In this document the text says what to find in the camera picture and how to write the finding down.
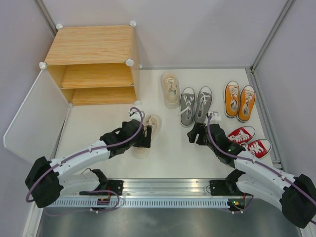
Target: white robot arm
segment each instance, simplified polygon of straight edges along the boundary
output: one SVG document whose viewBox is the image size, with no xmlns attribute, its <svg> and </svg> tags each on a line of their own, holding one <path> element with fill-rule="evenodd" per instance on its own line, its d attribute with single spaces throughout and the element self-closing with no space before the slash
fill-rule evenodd
<svg viewBox="0 0 316 237">
<path fill-rule="evenodd" d="M 196 123 L 188 138 L 194 143 L 198 135 L 197 144 L 208 146 L 222 163 L 235 168 L 225 179 L 229 194 L 256 196 L 281 210 L 297 227 L 307 226 L 316 214 L 316 188 L 311 179 L 304 174 L 295 177 L 256 158 L 226 137 L 220 120 L 212 112 L 206 123 L 211 124 Z"/>
<path fill-rule="evenodd" d="M 39 208 L 46 207 L 60 196 L 72 195 L 84 191 L 107 190 L 108 180 L 101 170 L 90 170 L 85 174 L 76 174 L 90 165 L 123 154 L 132 146 L 149 148 L 151 145 L 150 126 L 146 132 L 142 125 L 144 113 L 133 108 L 129 122 L 123 122 L 122 128 L 115 129 L 100 137 L 86 149 L 67 157 L 47 160 L 40 157 L 34 163 L 25 180 L 29 193 Z"/>
</svg>

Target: purple tube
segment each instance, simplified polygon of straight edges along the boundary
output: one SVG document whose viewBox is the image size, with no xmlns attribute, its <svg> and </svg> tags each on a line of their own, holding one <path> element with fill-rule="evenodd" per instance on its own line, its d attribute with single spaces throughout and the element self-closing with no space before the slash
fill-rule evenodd
<svg viewBox="0 0 316 237">
<path fill-rule="evenodd" d="M 116 209 L 116 207 L 119 205 L 119 195 L 111 190 L 98 190 L 98 191 L 89 191 L 89 193 L 103 193 L 103 192 L 108 192 L 108 193 L 111 193 L 111 194 L 114 194 L 115 196 L 117 196 L 118 200 L 117 202 L 115 203 L 115 205 L 109 209 L 105 209 L 105 210 L 99 210 L 98 213 L 103 213 L 103 212 L 109 212 L 109 211 L 113 211 Z M 44 214 L 47 215 L 47 216 L 50 216 L 50 217 L 59 217 L 59 216 L 65 216 L 65 215 L 68 215 L 68 214 L 73 214 L 73 213 L 77 213 L 77 212 L 87 212 L 87 211 L 91 211 L 90 209 L 84 209 L 84 210 L 76 210 L 76 211 L 71 211 L 71 212 L 65 212 L 65 213 L 62 213 L 62 214 L 49 214 L 46 210 L 46 208 L 44 209 Z"/>
<path fill-rule="evenodd" d="M 118 143 L 111 144 L 111 145 L 105 145 L 105 146 L 95 147 L 95 148 L 92 148 L 91 150 L 94 151 L 94 150 L 98 150 L 98 149 L 104 149 L 104 148 L 109 148 L 109 147 L 120 146 L 120 145 L 122 145 L 122 144 L 124 144 L 124 143 L 126 143 L 126 142 L 129 142 L 129 141 L 132 140 L 134 137 L 136 137 L 137 134 L 140 132 L 140 130 L 141 130 L 142 127 L 143 127 L 143 120 L 144 120 L 144 118 L 142 117 L 142 112 L 141 112 L 138 108 L 132 107 L 132 108 L 130 108 L 129 111 L 132 111 L 132 110 L 136 110 L 136 111 L 140 114 L 140 125 L 139 125 L 137 131 L 136 131 L 131 137 L 127 138 L 126 140 L 124 140 L 124 141 L 122 141 L 122 142 L 118 142 Z M 89 152 L 89 150 L 87 149 L 87 150 L 83 150 L 83 151 L 81 151 L 81 152 L 78 152 L 78 153 L 76 153 L 76 154 L 73 154 L 72 156 L 70 156 L 70 157 L 68 157 L 68 158 L 66 158 L 66 159 L 64 159 L 64 160 L 62 160 L 62 161 L 61 161 L 61 164 L 64 164 L 64 163 L 66 163 L 67 161 L 69 161 L 70 159 L 75 158 L 75 157 L 77 157 L 77 156 L 80 156 L 80 155 L 82 155 L 82 154 L 88 153 L 88 152 Z M 50 169 L 48 169 L 44 174 L 42 174 L 40 178 L 38 178 L 38 179 L 35 181 L 35 183 L 31 186 L 29 192 L 27 193 L 27 195 L 26 195 L 26 197 L 25 197 L 25 201 L 26 201 L 26 202 L 33 202 L 33 201 L 34 201 L 34 199 L 30 200 L 30 195 L 31 195 L 31 193 L 33 192 L 34 188 L 39 184 L 39 182 L 40 182 L 48 173 L 50 173 L 51 171 L 53 171 L 53 170 L 54 170 L 55 168 L 57 168 L 58 166 L 59 166 L 59 164 L 56 164 L 56 165 L 52 166 L 52 167 L 51 167 Z"/>
<path fill-rule="evenodd" d="M 229 156 L 233 159 L 242 159 L 242 160 L 246 160 L 246 161 L 250 161 L 250 162 L 253 162 L 252 159 L 249 159 L 249 158 L 245 158 L 245 157 L 239 157 L 239 156 L 235 156 L 235 155 L 231 155 L 227 152 L 224 152 L 223 150 L 221 150 L 219 148 L 219 146 L 215 143 L 215 141 L 213 140 L 213 137 L 211 135 L 211 131 L 210 131 L 210 121 L 211 121 L 211 118 L 212 118 L 212 115 L 210 115 L 208 117 L 208 120 L 207 120 L 207 133 L 208 133 L 208 136 L 209 136 L 209 139 L 211 140 L 213 146 L 219 150 L 220 153 L 226 155 L 226 156 Z M 272 169 L 271 167 L 269 167 L 268 165 L 264 164 L 264 163 L 261 163 L 259 161 L 255 161 L 258 165 L 268 169 L 269 171 L 271 171 L 273 174 L 277 175 L 278 177 L 282 177 L 281 174 L 279 174 L 278 172 L 276 172 L 274 169 Z M 295 185 L 293 182 L 291 182 L 289 179 L 287 178 L 284 178 L 284 181 L 286 181 L 287 183 L 289 183 L 290 185 L 292 185 L 297 191 L 299 191 L 301 194 L 303 194 L 308 200 L 310 200 L 312 202 L 312 204 L 314 204 L 316 206 L 316 201 L 314 199 L 312 199 L 311 196 L 309 196 L 306 192 L 304 192 L 301 188 L 299 188 L 297 185 Z"/>
</svg>

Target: gray sneaker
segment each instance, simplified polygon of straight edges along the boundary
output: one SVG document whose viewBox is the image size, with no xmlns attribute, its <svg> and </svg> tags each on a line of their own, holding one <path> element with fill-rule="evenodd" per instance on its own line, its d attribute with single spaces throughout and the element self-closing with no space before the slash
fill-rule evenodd
<svg viewBox="0 0 316 237">
<path fill-rule="evenodd" d="M 194 114 L 194 122 L 204 123 L 206 114 L 211 107 L 212 99 L 212 90 L 208 86 L 203 87 L 199 91 L 197 96 L 197 110 Z"/>
<path fill-rule="evenodd" d="M 193 122 L 193 107 L 196 99 L 194 90 L 187 87 L 180 96 L 180 123 L 184 127 L 191 126 Z"/>
</svg>

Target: pair of shoes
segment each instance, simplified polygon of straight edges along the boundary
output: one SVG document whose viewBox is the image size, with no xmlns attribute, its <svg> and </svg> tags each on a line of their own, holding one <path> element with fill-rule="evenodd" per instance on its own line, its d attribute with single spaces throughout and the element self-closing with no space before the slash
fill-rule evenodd
<svg viewBox="0 0 316 237">
<path fill-rule="evenodd" d="M 161 85 L 164 94 L 164 104 L 169 109 L 175 109 L 179 105 L 179 82 L 172 73 L 164 73 L 161 77 Z"/>
<path fill-rule="evenodd" d="M 251 126 L 240 127 L 229 134 L 229 140 L 243 146 L 250 151 L 256 158 L 262 158 L 271 150 L 271 142 L 267 139 L 258 139 L 250 142 L 256 134 L 256 131 Z"/>
<path fill-rule="evenodd" d="M 204 86 L 197 95 L 197 107 L 194 113 L 196 94 L 194 90 L 187 87 L 180 96 L 180 123 L 184 127 L 189 127 L 194 122 L 204 123 L 206 114 L 211 107 L 213 95 L 208 86 Z"/>
<path fill-rule="evenodd" d="M 255 104 L 256 93 L 252 86 L 247 85 L 239 95 L 239 85 L 230 81 L 224 89 L 225 115 L 247 122 L 250 119 L 252 108 Z"/>
<path fill-rule="evenodd" d="M 152 137 L 151 143 L 153 139 L 157 137 L 157 133 L 159 133 L 161 128 L 161 118 L 158 115 L 149 115 L 144 119 L 143 122 L 145 135 L 147 135 L 148 126 L 152 127 Z M 138 159 L 144 159 L 148 156 L 150 148 L 145 147 L 132 147 L 133 155 Z"/>
</svg>

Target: shelf compartment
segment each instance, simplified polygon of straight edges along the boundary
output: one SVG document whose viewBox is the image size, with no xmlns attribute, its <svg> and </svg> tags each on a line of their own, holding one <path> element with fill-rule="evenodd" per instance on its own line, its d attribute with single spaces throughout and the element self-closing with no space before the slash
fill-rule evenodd
<svg viewBox="0 0 316 237">
<path fill-rule="evenodd" d="M 67 65 L 62 89 L 133 85 L 131 68 L 125 63 Z"/>
<path fill-rule="evenodd" d="M 74 105 L 93 105 L 134 103 L 135 100 L 135 88 L 126 86 L 75 89 L 71 102 Z"/>
<path fill-rule="evenodd" d="M 61 28 L 45 59 L 48 65 L 123 63 L 130 58 L 133 27 Z"/>
</svg>

